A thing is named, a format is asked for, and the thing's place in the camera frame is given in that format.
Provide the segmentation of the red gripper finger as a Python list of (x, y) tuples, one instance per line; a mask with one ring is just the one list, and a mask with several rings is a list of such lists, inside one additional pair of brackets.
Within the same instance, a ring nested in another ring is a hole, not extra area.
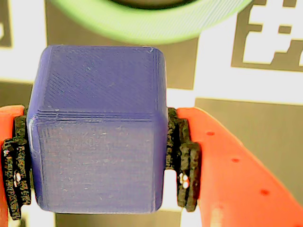
[(27, 112), (22, 105), (0, 108), (0, 225), (8, 215), (21, 219), (21, 208), (31, 204), (31, 159), (27, 135)]
[(204, 227), (300, 227), (303, 209), (219, 121), (198, 108), (168, 109), (166, 168), (177, 204)]

